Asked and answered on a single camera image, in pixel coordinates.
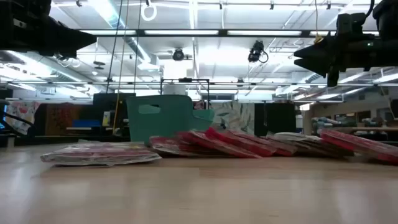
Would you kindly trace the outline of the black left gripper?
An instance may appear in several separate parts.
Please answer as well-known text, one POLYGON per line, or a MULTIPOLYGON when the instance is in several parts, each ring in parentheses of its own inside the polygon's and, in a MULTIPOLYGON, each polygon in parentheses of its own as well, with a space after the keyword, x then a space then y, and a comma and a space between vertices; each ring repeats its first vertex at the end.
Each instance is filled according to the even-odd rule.
POLYGON ((71 29, 50 16, 40 19, 28 17, 26 22, 15 19, 11 14, 1 15, 1 50, 33 51, 45 57, 76 58, 76 51, 57 50, 80 50, 96 40, 95 35, 71 29), (48 28, 49 47, 44 43, 44 32, 48 28))

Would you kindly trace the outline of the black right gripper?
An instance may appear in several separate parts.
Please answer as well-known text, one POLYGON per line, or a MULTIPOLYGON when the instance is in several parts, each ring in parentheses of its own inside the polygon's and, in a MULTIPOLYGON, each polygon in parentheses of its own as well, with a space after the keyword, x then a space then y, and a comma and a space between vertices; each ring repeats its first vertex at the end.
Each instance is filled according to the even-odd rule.
POLYGON ((294 64, 321 75, 327 87, 338 84, 340 71, 347 68, 382 67, 381 39, 372 34, 318 36, 315 43, 294 52, 294 64), (310 58, 330 58, 331 64, 310 58))

